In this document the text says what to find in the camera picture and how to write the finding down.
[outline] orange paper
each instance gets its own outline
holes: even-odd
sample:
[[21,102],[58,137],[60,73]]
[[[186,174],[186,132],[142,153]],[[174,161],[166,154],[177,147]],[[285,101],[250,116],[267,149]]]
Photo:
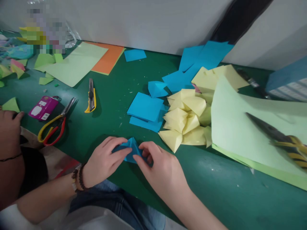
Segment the orange paper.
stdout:
[[118,61],[119,57],[124,52],[125,48],[122,46],[115,46],[115,45],[95,43],[95,42],[87,42],[87,43],[108,49],[106,54],[92,68],[92,71],[109,75],[111,70],[115,66],[116,62]]

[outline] black bracelet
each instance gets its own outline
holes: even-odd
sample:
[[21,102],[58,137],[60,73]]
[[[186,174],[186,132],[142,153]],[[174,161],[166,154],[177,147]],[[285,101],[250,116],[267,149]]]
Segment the black bracelet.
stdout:
[[88,191],[89,188],[85,187],[84,186],[84,183],[83,183],[83,168],[84,168],[85,164],[82,164],[81,165],[81,168],[79,170],[79,183],[80,183],[80,186],[81,188],[84,190],[84,191]]
[[12,160],[12,159],[15,159],[16,157],[19,157],[19,156],[21,156],[21,155],[22,155],[22,153],[18,154],[17,156],[10,157],[10,158],[6,158],[6,159],[0,160],[0,161],[1,161],[1,162],[4,162],[4,161]]

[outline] right hand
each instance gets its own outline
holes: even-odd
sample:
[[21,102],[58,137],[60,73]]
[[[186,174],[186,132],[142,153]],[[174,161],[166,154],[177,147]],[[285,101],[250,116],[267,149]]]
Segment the right hand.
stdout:
[[151,187],[167,205],[192,192],[181,165],[173,154],[154,142],[143,142],[139,148],[143,150],[142,156],[147,157],[149,164],[153,160],[152,168],[140,156],[133,155],[133,158]]

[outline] white wall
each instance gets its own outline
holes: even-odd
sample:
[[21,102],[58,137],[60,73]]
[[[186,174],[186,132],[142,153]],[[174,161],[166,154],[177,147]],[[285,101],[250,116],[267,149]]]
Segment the white wall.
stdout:
[[[208,39],[231,0],[55,0],[84,40],[181,54]],[[25,25],[26,0],[0,1],[0,28]],[[224,61],[279,69],[307,55],[307,1],[274,0]]]

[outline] pink paper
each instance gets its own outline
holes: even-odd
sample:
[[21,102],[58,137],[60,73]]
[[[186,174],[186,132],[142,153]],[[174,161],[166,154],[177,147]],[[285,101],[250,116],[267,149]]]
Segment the pink paper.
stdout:
[[16,61],[15,59],[11,59],[11,71],[12,71],[12,65],[15,65],[18,68],[22,69],[23,71],[26,71],[26,69],[23,66],[23,64],[21,64],[20,62]]

